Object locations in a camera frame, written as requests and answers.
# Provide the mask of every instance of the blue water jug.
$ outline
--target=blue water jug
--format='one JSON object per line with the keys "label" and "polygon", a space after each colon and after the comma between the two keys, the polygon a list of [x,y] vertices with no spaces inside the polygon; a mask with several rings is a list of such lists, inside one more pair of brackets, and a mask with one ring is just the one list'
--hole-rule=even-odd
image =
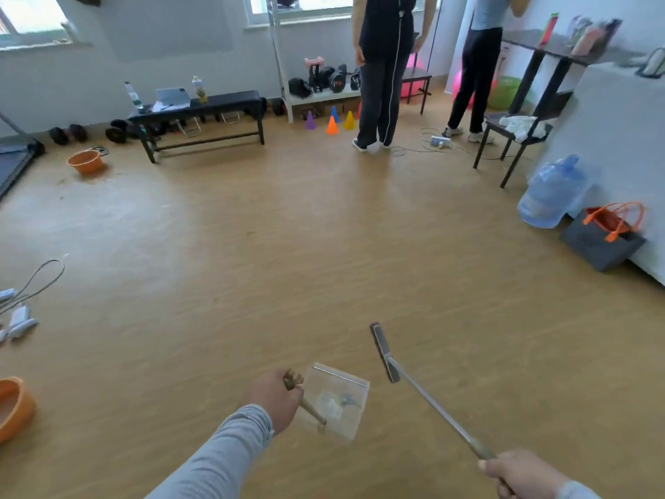
{"label": "blue water jug", "polygon": [[586,191],[586,175],[575,167],[572,155],[542,165],[529,181],[529,188],[517,205],[517,212],[531,226],[550,229]]}

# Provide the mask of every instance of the black table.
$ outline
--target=black table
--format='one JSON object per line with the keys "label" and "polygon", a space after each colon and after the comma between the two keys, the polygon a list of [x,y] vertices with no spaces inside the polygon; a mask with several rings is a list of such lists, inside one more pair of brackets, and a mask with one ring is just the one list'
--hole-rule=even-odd
{"label": "black table", "polygon": [[[196,99],[192,99],[188,108],[181,108],[178,110],[166,110],[162,112],[151,112],[152,105],[147,105],[145,114],[138,113],[134,110],[127,118],[129,122],[137,126],[137,132],[145,152],[150,158],[150,162],[156,164],[154,153],[161,150],[174,149],[177,147],[187,147],[190,145],[199,145],[201,143],[219,142],[221,140],[230,140],[232,138],[243,138],[245,136],[259,135],[261,145],[265,145],[263,138],[263,124],[261,123],[261,96],[258,91],[242,91],[232,92],[230,94],[218,94],[215,96],[208,96],[205,103]],[[174,143],[173,145],[166,145],[157,147],[157,142],[152,134],[151,129],[148,127],[150,124],[158,124],[163,121],[174,121],[178,119],[187,119],[191,117],[200,117],[206,115],[223,114],[224,112],[234,112],[239,110],[251,110],[256,118],[257,131],[250,133],[240,133],[237,135],[219,136],[217,138],[206,138],[205,140],[196,140],[194,142]]]}
{"label": "black table", "polygon": [[559,58],[559,62],[543,92],[543,99],[551,98],[557,93],[573,63],[581,66],[588,66],[590,64],[614,62],[641,55],[639,52],[633,52],[630,50],[609,48],[603,52],[595,52],[587,56],[571,56],[570,52],[572,49],[566,46],[565,36],[553,34],[547,45],[539,47],[538,43],[540,43],[542,36],[542,30],[513,30],[503,32],[504,42],[533,50],[531,61],[529,61],[527,71],[522,77],[520,88],[517,90],[513,103],[508,110],[509,114],[517,114],[520,112],[520,109],[527,98],[527,94],[531,89],[531,85],[533,84],[533,79],[536,77],[538,69],[546,54]]}
{"label": "black table", "polygon": [[[416,54],[416,59],[414,60],[414,63],[418,61],[418,55]],[[409,94],[406,97],[406,103],[409,104],[411,103],[411,97],[412,96],[417,96],[419,94],[422,94],[422,105],[420,106],[420,115],[422,115],[422,112],[425,110],[425,101],[427,101],[427,97],[429,96],[429,82],[432,79],[432,74],[429,73],[426,70],[423,70],[422,68],[419,68],[417,66],[412,66],[411,68],[406,68],[406,71],[404,72],[404,76],[402,77],[402,83],[403,84],[409,84]],[[414,86],[414,82],[425,82],[425,88],[421,89],[419,88],[420,92],[416,92],[415,94],[411,94]]]}

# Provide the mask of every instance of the orange bucket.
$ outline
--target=orange bucket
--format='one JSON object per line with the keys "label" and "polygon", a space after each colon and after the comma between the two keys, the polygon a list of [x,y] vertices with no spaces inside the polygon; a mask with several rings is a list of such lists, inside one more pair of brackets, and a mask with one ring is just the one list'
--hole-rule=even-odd
{"label": "orange bucket", "polygon": [[12,439],[35,414],[35,401],[16,377],[0,380],[0,443]]}
{"label": "orange bucket", "polygon": [[102,153],[99,150],[92,149],[77,152],[67,159],[67,164],[72,168],[76,168],[82,175],[95,173],[106,167],[102,160]]}

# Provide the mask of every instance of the dustpan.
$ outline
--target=dustpan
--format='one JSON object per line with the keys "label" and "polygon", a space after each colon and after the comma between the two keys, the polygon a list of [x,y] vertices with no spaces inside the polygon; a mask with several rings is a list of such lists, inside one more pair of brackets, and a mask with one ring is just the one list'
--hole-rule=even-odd
{"label": "dustpan", "polygon": [[304,397],[326,419],[321,425],[302,407],[296,419],[309,430],[350,443],[356,436],[365,410],[370,382],[319,362],[304,376]]}

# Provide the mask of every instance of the black shirt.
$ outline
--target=black shirt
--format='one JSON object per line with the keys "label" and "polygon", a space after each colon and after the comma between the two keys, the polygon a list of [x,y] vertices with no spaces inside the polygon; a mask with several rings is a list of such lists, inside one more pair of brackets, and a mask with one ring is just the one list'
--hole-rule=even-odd
{"label": "black shirt", "polygon": [[395,59],[397,54],[404,56],[411,53],[414,46],[412,12],[415,6],[416,0],[367,0],[360,40],[366,61]]}

